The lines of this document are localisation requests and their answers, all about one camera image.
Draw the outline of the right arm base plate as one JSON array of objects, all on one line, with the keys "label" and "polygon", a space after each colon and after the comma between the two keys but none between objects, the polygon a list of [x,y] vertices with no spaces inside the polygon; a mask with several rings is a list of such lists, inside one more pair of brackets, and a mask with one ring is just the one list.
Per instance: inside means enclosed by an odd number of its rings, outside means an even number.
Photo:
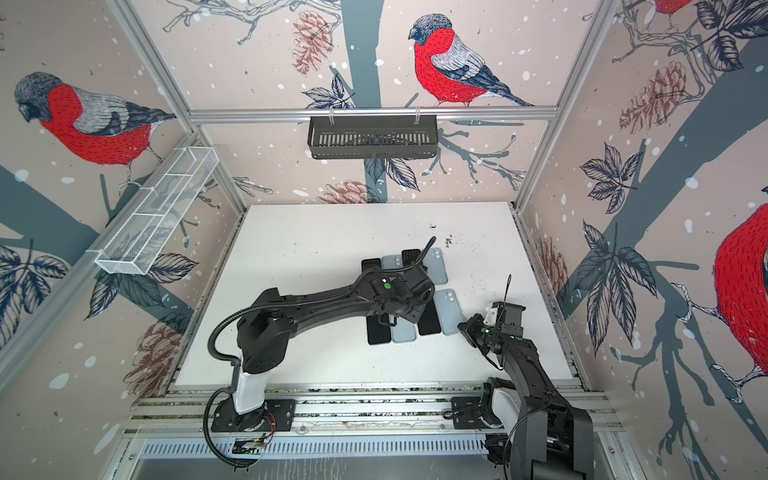
[{"label": "right arm base plate", "polygon": [[481,396],[457,396],[443,412],[457,430],[501,429],[502,421],[493,413],[491,400]]}]

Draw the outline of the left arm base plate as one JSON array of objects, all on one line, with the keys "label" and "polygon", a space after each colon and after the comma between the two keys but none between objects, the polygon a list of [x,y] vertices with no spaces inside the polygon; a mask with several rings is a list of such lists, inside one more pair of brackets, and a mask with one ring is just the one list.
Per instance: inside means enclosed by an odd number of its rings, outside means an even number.
[{"label": "left arm base plate", "polygon": [[251,412],[238,414],[234,401],[227,397],[218,403],[213,415],[213,432],[288,432],[291,430],[296,401],[292,399],[266,400]]}]

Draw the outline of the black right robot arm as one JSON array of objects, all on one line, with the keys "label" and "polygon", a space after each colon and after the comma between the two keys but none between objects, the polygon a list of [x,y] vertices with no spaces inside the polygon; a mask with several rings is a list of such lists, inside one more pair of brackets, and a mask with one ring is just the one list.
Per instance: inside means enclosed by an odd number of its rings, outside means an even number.
[{"label": "black right robot arm", "polygon": [[479,419],[504,430],[489,446],[506,479],[593,479],[594,429],[590,415],[573,406],[546,373],[534,342],[523,336],[522,305],[495,302],[493,322],[475,314],[458,330],[483,358],[506,373],[483,384]]}]

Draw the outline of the light blue case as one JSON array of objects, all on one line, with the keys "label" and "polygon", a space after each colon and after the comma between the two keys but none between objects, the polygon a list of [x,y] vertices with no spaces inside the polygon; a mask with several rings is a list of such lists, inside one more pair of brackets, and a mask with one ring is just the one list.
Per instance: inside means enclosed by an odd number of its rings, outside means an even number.
[{"label": "light blue case", "polygon": [[396,270],[403,267],[403,260],[400,254],[385,255],[381,258],[381,267],[384,270]]}]

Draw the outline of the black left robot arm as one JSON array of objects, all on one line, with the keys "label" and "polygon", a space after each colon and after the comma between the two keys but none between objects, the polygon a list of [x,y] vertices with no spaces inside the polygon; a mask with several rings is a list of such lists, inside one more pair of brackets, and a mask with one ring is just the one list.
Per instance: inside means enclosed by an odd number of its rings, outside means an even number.
[{"label": "black left robot arm", "polygon": [[348,286],[308,295],[281,296],[276,289],[265,299],[228,318],[237,323],[238,359],[230,394],[234,410],[246,415],[261,410],[269,373],[284,359],[297,335],[352,317],[393,316],[417,323],[435,294],[426,268],[372,267]]}]

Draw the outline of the bare black phone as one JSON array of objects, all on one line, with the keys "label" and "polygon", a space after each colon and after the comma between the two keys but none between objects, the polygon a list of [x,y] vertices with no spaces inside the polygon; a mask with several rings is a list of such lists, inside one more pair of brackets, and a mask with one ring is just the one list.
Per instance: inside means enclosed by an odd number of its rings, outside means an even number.
[{"label": "bare black phone", "polygon": [[407,249],[401,251],[401,259],[404,267],[418,264],[421,262],[421,250],[420,249]]},{"label": "bare black phone", "polygon": [[367,270],[380,270],[380,269],[381,269],[380,258],[368,258],[361,261],[362,272],[365,272]]}]

